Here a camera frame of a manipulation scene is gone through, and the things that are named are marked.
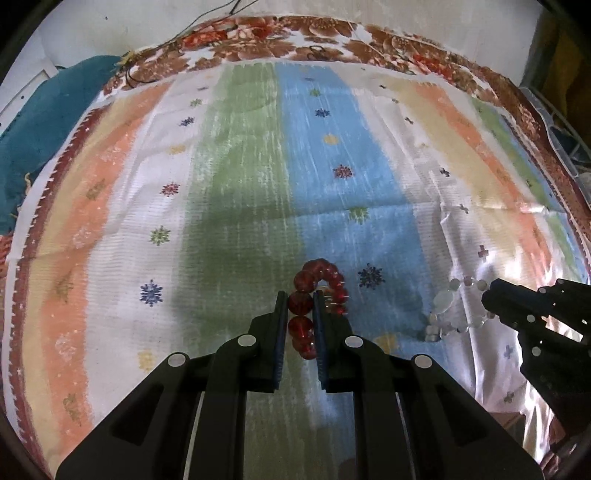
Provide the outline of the floral brown bedsheet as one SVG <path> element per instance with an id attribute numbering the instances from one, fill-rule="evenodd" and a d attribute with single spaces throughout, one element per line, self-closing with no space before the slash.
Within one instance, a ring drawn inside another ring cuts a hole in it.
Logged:
<path id="1" fill-rule="evenodd" d="M 118 58 L 114 75 L 96 97 L 182 71 L 263 58 L 367 64 L 408 75 L 435 75 L 510 114 L 534 145 L 535 161 L 566 211 L 583 270 L 590 270 L 590 209 L 581 188 L 560 165 L 541 113 L 507 77 L 428 38 L 327 16 L 226 16 L 198 24 L 161 46 Z"/>

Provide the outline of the teal quilted pillow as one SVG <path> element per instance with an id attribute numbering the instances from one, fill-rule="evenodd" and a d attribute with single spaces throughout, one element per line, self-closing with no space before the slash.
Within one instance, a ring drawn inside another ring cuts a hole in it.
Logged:
<path id="1" fill-rule="evenodd" d="M 63 69 L 42 83 L 1 135 L 1 234 L 14 230 L 34 180 L 116 71 L 119 58 L 100 55 Z"/>

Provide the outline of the striped colourful cloth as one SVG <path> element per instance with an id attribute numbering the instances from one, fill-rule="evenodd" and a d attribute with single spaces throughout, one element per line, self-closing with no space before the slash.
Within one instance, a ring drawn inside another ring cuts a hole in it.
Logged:
<path id="1" fill-rule="evenodd" d="M 344 276 L 353 330 L 432 356 L 544 457 L 549 407 L 484 289 L 588 282 L 535 147 L 433 75 L 225 64 L 95 100 L 24 202 L 7 259 L 5 411 L 46 474 L 169 353 L 214 352 Z"/>

